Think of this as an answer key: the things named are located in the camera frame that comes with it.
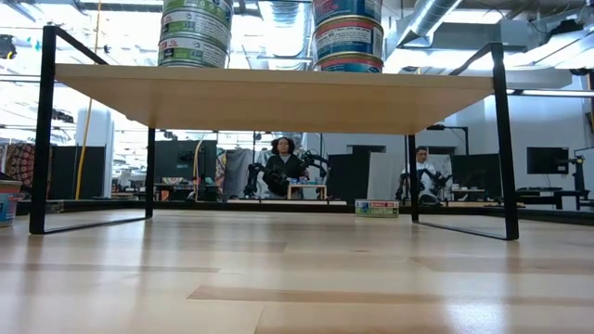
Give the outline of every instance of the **man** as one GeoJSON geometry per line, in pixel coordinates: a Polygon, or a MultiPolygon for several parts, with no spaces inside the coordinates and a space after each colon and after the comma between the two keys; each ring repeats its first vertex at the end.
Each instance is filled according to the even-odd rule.
{"type": "MultiPolygon", "coordinates": [[[[416,149],[417,152],[417,173],[423,169],[426,169],[429,173],[435,175],[435,167],[430,162],[427,162],[427,156],[429,155],[429,150],[424,147],[418,147],[416,149]]],[[[409,173],[410,167],[407,165],[405,169],[401,172],[401,174],[409,173]]],[[[423,189],[419,192],[419,195],[423,194],[431,194],[431,189],[433,189],[433,180],[429,177],[428,174],[423,173],[422,177],[420,178],[420,183],[423,184],[423,189]]]]}

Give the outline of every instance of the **robotic arm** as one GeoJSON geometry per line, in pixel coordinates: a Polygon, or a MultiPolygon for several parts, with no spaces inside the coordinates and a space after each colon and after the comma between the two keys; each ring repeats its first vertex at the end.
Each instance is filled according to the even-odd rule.
{"type": "Polygon", "coordinates": [[[248,166],[248,184],[243,188],[243,196],[246,199],[253,198],[258,191],[258,174],[265,171],[266,168],[262,163],[254,163],[248,166]]]}
{"type": "MultiPolygon", "coordinates": [[[[419,182],[419,192],[425,190],[425,185],[420,181],[421,177],[425,173],[427,175],[429,175],[429,177],[433,181],[433,189],[430,189],[430,190],[431,190],[432,194],[434,194],[435,196],[437,196],[437,193],[439,192],[439,190],[441,190],[442,188],[444,188],[446,186],[447,181],[449,181],[449,179],[452,178],[452,175],[444,177],[439,172],[433,174],[433,173],[429,172],[429,170],[427,170],[427,169],[417,170],[417,181],[419,182]]],[[[398,189],[396,190],[396,199],[402,199],[403,186],[404,186],[406,179],[408,179],[408,173],[400,174],[400,182],[398,184],[398,189]]]]}
{"type": "Polygon", "coordinates": [[[287,192],[289,181],[282,171],[268,169],[261,163],[253,163],[248,166],[248,184],[243,189],[243,196],[246,199],[253,198],[258,191],[258,174],[260,172],[264,173],[262,179],[268,185],[268,189],[279,195],[287,192]]]}
{"type": "Polygon", "coordinates": [[[318,154],[314,154],[311,151],[307,150],[301,157],[301,168],[302,170],[306,170],[307,167],[316,167],[319,170],[319,177],[324,178],[326,177],[326,175],[329,174],[329,172],[331,172],[332,167],[330,166],[330,163],[328,160],[322,158],[320,155],[318,154]],[[322,166],[322,163],[325,163],[328,170],[326,171],[324,169],[324,167],[322,166]]]}

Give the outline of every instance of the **wooden floor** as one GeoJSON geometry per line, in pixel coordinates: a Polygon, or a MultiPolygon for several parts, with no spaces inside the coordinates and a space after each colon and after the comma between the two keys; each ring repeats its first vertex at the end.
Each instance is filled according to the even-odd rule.
{"type": "Polygon", "coordinates": [[[593,333],[594,227],[521,224],[504,242],[346,214],[162,211],[46,237],[18,220],[0,229],[0,333],[593,333]]]}

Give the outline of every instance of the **shelf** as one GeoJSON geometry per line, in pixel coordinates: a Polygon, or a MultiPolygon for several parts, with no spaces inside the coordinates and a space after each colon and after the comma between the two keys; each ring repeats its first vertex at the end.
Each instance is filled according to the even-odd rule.
{"type": "Polygon", "coordinates": [[[57,80],[162,129],[412,135],[492,94],[490,77],[57,64],[57,80]]]}

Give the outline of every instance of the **black metal frame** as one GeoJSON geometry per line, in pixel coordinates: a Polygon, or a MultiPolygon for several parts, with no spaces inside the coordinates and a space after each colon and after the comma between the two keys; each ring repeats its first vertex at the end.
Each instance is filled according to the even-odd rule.
{"type": "Polygon", "coordinates": [[[97,54],[77,41],[57,26],[45,26],[41,56],[41,80],[39,83],[39,108],[37,110],[37,129],[35,136],[35,160],[33,165],[32,209],[29,221],[29,232],[34,235],[45,235],[58,232],[74,231],[89,227],[116,225],[149,219],[153,210],[153,183],[155,161],[155,129],[148,129],[148,167],[147,167],[147,199],[144,217],[126,218],[111,222],[97,222],[85,225],[67,226],[45,229],[45,205],[47,203],[47,177],[49,174],[50,135],[52,126],[52,109],[54,105],[54,85],[56,84],[56,41],[61,37],[85,56],[101,66],[109,65],[97,54]]]}
{"type": "Polygon", "coordinates": [[[470,65],[491,54],[493,58],[493,88],[497,112],[497,134],[499,138],[499,157],[501,160],[501,181],[503,185],[503,202],[505,212],[505,236],[475,231],[466,228],[437,225],[419,221],[419,191],[417,185],[417,160],[415,157],[415,136],[408,136],[408,163],[411,184],[411,214],[415,224],[443,228],[475,236],[496,238],[500,240],[517,240],[520,237],[518,226],[518,204],[516,196],[515,177],[513,174],[513,154],[511,147],[510,107],[508,105],[507,80],[505,65],[503,64],[505,47],[502,43],[490,43],[470,57],[462,66],[453,70],[449,75],[459,75],[470,65]]]}

